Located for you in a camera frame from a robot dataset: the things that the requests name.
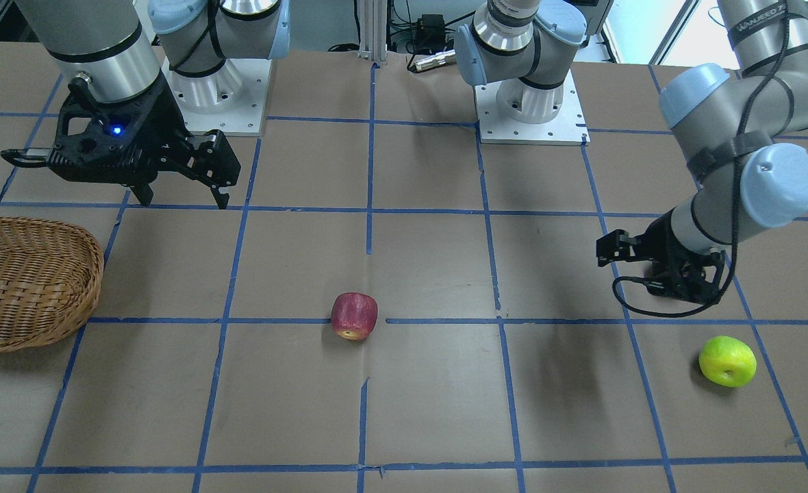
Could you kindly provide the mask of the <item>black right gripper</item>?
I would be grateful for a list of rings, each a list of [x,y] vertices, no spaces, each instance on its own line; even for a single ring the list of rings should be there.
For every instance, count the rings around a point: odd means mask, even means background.
[[[239,159],[222,131],[188,131],[162,75],[116,103],[98,102],[84,75],[73,77],[67,88],[53,144],[6,149],[1,158],[21,168],[49,168],[67,181],[131,187],[143,207],[153,202],[150,183],[157,175],[179,173],[211,188],[217,208],[227,209],[229,187],[241,171]]]

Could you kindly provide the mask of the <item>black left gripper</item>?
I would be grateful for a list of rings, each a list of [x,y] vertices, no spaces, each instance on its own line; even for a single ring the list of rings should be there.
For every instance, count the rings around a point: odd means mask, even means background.
[[[620,305],[627,305],[620,293],[621,283],[635,283],[649,294],[694,303],[717,305],[722,296],[721,277],[724,261],[719,253],[692,252],[677,240],[672,231],[672,212],[655,219],[647,230],[630,236],[617,229],[597,240],[597,263],[650,262],[647,277],[616,277],[611,293]]]

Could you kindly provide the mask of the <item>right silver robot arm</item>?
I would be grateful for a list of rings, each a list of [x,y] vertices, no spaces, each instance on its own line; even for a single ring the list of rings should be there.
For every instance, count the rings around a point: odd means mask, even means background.
[[[290,50],[288,1],[151,1],[162,66],[129,1],[19,1],[62,69],[68,90],[47,149],[7,149],[19,168],[71,182],[118,184],[150,205],[160,173],[209,188],[221,210],[241,171],[223,131],[232,112],[256,110],[236,60]]]

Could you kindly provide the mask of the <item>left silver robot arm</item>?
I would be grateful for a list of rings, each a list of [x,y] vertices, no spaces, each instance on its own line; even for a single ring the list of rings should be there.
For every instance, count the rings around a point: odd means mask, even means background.
[[[775,143],[808,129],[808,6],[803,1],[720,1],[742,66],[693,66],[659,94],[664,121],[700,190],[630,236],[596,243],[599,266],[649,262],[647,277],[617,277],[655,296],[717,305],[731,284],[740,244],[808,212],[808,151]],[[453,43],[470,86],[500,82],[496,100],[524,124],[554,118],[564,78],[585,40],[585,16],[564,1],[486,1]]]

